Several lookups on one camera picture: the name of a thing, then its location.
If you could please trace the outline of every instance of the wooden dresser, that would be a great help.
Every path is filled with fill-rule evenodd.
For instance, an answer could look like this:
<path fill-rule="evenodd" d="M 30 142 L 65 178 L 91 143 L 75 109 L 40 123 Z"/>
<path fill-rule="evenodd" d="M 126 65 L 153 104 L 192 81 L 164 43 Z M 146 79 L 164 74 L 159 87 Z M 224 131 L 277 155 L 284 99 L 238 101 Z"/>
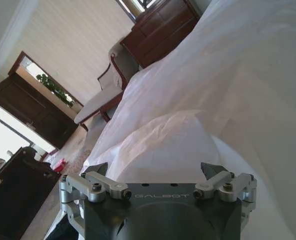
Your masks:
<path fill-rule="evenodd" d="M 137 18 L 121 45 L 146 68 L 174 50 L 199 18 L 189 0 L 159 0 Z"/>

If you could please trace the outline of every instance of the wooden door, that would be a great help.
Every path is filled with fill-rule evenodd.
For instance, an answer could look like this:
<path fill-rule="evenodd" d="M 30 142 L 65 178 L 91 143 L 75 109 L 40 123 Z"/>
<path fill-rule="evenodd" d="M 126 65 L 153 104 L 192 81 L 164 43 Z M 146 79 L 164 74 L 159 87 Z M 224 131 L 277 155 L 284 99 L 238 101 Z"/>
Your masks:
<path fill-rule="evenodd" d="M 17 73 L 0 83 L 0 107 L 59 149 L 77 128 L 67 115 Z"/>

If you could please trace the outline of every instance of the armchair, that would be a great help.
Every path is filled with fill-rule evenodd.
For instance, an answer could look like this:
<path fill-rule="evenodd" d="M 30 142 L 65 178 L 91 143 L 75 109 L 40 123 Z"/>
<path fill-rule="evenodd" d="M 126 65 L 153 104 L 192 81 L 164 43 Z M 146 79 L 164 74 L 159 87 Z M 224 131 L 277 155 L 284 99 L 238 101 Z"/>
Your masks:
<path fill-rule="evenodd" d="M 109 60 L 107 69 L 98 77 L 102 91 L 90 99 L 74 118 L 74 122 L 86 131 L 88 128 L 84 121 L 97 113 L 106 122 L 110 120 L 107 111 L 119 104 L 129 80 L 139 70 L 139 65 L 119 42 L 109 51 Z"/>

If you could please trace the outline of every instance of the red object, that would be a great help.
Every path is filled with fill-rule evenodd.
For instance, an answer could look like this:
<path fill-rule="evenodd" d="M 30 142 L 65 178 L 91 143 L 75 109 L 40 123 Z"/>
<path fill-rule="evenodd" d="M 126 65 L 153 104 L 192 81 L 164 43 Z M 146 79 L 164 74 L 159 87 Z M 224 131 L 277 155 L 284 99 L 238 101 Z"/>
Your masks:
<path fill-rule="evenodd" d="M 66 164 L 67 164 L 67 162 L 64 161 L 64 158 L 61 159 L 57 164 L 55 164 L 53 171 L 60 173 L 64 169 Z"/>

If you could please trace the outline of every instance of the dark wooden cabinet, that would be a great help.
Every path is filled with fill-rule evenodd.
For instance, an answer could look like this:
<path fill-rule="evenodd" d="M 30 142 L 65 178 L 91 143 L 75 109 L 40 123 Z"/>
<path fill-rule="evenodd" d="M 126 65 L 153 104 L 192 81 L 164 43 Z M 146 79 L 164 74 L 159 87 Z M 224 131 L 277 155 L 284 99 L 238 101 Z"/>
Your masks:
<path fill-rule="evenodd" d="M 0 169 L 0 240 L 21 238 L 60 178 L 34 156 L 21 148 Z"/>
<path fill-rule="evenodd" d="M 146 68 L 174 50 L 198 20 L 188 0 L 160 0 L 137 18 L 121 45 Z"/>
<path fill-rule="evenodd" d="M 0 83 L 0 107 L 59 149 L 77 128 L 72 119 L 17 73 Z"/>

